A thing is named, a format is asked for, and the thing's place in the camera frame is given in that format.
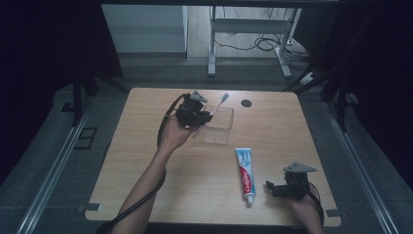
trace clear plastic container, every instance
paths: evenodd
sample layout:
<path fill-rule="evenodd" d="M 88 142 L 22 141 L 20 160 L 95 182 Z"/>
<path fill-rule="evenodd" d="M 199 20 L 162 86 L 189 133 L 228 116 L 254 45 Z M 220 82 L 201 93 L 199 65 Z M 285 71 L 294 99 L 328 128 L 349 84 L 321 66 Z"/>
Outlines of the clear plastic container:
<path fill-rule="evenodd" d="M 206 105 L 205 111 L 211 112 L 215 106 Z M 210 122 L 204 127 L 204 141 L 227 144 L 231 133 L 234 118 L 234 109 L 219 107 Z"/>

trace metal stand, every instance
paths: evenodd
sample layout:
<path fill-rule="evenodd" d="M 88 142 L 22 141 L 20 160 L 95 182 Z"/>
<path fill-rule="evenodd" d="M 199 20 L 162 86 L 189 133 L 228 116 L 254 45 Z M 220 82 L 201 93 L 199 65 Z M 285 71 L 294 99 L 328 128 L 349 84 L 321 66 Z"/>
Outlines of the metal stand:
<path fill-rule="evenodd" d="M 267 33 L 282 34 L 282 41 L 279 48 L 276 48 L 276 55 L 282 67 L 285 78 L 291 78 L 291 72 L 283 56 L 287 45 L 289 34 L 294 25 L 297 9 L 289 19 L 217 19 L 216 7 L 212 7 L 210 19 L 210 45 L 208 58 L 208 75 L 215 76 L 215 33 Z"/>

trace forearm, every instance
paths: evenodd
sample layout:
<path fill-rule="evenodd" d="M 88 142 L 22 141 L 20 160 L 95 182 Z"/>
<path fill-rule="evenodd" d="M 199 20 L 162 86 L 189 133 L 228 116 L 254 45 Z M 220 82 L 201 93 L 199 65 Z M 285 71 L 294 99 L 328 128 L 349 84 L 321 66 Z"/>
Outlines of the forearm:
<path fill-rule="evenodd" d="M 143 196 L 148 194 L 161 180 L 167 165 L 168 159 L 172 150 L 160 148 L 154 155 L 151 163 L 146 168 L 145 172 L 134 185 L 127 199 L 125 200 L 119 213 L 122 213 Z M 149 217 L 152 213 L 152 208 L 155 203 L 154 195 L 141 207 L 122 219 L 113 229 L 112 233 L 143 233 Z"/>
<path fill-rule="evenodd" d="M 294 204 L 292 209 L 297 215 L 298 219 L 306 227 L 308 234 L 323 234 L 324 228 L 319 220 L 319 213 L 314 204 Z"/>

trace red label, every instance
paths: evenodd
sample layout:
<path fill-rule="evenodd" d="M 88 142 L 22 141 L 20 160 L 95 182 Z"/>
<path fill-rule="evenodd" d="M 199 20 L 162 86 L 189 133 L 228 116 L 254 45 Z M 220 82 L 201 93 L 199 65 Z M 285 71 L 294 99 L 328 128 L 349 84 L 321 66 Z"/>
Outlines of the red label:
<path fill-rule="evenodd" d="M 244 193 L 250 193 L 251 187 L 252 187 L 251 178 L 249 177 L 249 174 L 245 168 L 240 167 L 240 171 L 241 171 L 241 180 L 243 181 Z"/>

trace toothpaste tube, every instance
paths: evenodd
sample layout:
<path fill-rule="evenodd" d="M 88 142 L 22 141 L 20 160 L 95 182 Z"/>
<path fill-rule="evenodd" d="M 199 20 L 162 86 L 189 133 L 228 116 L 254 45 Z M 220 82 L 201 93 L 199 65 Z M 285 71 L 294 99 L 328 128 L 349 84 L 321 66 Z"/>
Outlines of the toothpaste tube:
<path fill-rule="evenodd" d="M 254 178 L 252 176 L 251 149 L 236 148 L 238 163 L 240 166 L 241 180 L 243 183 L 244 197 L 252 204 L 255 197 Z"/>

